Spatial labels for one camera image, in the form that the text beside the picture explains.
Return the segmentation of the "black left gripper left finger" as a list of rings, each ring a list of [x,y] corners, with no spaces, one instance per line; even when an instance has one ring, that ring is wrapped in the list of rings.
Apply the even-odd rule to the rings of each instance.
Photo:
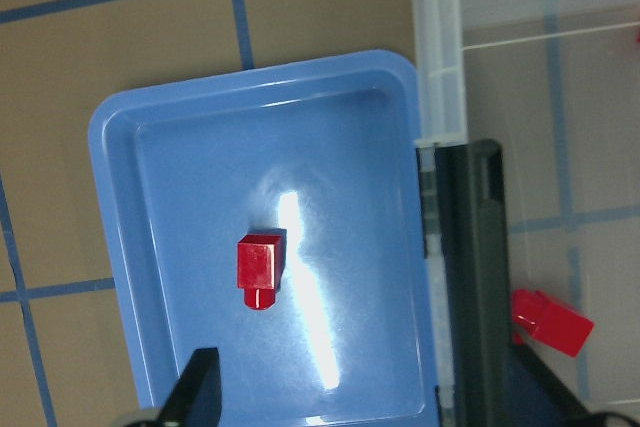
[[[160,410],[158,426],[219,425],[222,414],[220,357],[217,348],[199,348]]]

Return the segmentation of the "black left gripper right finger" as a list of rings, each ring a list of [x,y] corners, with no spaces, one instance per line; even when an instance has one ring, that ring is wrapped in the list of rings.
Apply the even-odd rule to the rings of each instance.
[[[600,418],[524,344],[509,348],[509,416],[518,427],[600,425]]]

